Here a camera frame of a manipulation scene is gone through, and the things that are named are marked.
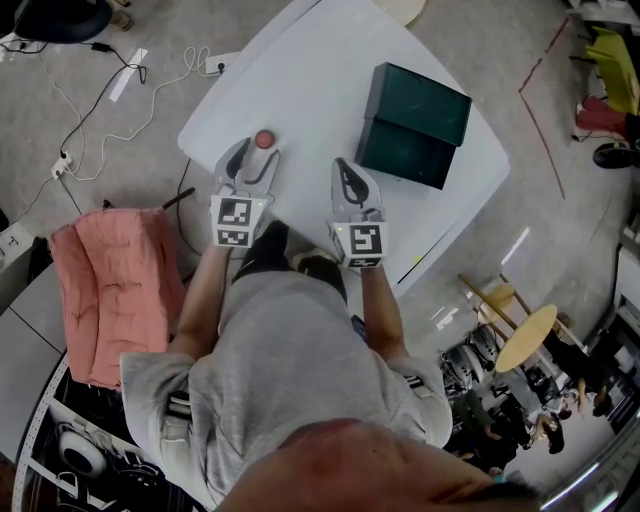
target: wall outlet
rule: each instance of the wall outlet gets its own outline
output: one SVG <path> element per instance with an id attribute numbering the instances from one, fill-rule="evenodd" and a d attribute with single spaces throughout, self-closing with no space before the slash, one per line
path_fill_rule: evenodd
<path id="1" fill-rule="evenodd" d="M 236 60 L 236 57 L 240 55 L 240 52 L 235 53 L 225 53 L 223 55 L 216 55 L 215 57 L 207 57 L 204 65 L 204 72 L 207 75 L 219 75 L 220 74 L 220 64 L 224 66 L 223 72 L 227 70 L 227 68 L 231 65 L 231 63 Z"/>
<path id="2" fill-rule="evenodd" d="M 62 176 L 62 173 L 71 171 L 71 164 L 73 164 L 73 156 L 68 151 L 65 153 L 64 158 L 61 156 L 51 168 L 51 176 L 58 180 Z"/>

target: red button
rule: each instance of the red button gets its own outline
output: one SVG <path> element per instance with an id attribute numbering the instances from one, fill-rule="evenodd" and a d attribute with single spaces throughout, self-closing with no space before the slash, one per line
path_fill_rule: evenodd
<path id="1" fill-rule="evenodd" d="M 276 136 L 269 130 L 260 130 L 256 135 L 256 146 L 269 149 L 276 143 Z"/>

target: white wall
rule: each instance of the white wall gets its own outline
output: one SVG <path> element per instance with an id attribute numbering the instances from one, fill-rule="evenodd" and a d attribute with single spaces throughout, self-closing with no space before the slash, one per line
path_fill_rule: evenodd
<path id="1" fill-rule="evenodd" d="M 520 471 L 526 482 L 543 494 L 573 481 L 580 469 L 614 438 L 609 422 L 604 417 L 594 418 L 591 410 L 587 403 L 582 415 L 574 409 L 571 418 L 562 422 L 565 446 L 560 453 L 550 455 L 548 441 L 541 439 L 530 450 L 518 449 L 505 474 Z"/>
<path id="2" fill-rule="evenodd" d="M 614 305 L 620 305 L 621 296 L 626 297 L 636 309 L 640 309 L 640 261 L 626 247 L 618 255 L 618 275 Z"/>

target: wall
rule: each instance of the wall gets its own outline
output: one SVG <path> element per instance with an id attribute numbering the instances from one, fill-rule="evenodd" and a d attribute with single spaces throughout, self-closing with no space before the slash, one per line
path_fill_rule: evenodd
<path id="1" fill-rule="evenodd" d="M 562 429 L 564 450 L 550 455 L 545 439 L 534 443 L 530 450 L 518 449 L 516 458 L 505 469 L 507 476 L 520 471 L 529 485 L 547 494 L 572 482 L 583 466 L 614 438 L 607 420 L 593 417 L 590 404 L 582 415 L 574 410 L 571 418 L 562 422 Z"/>

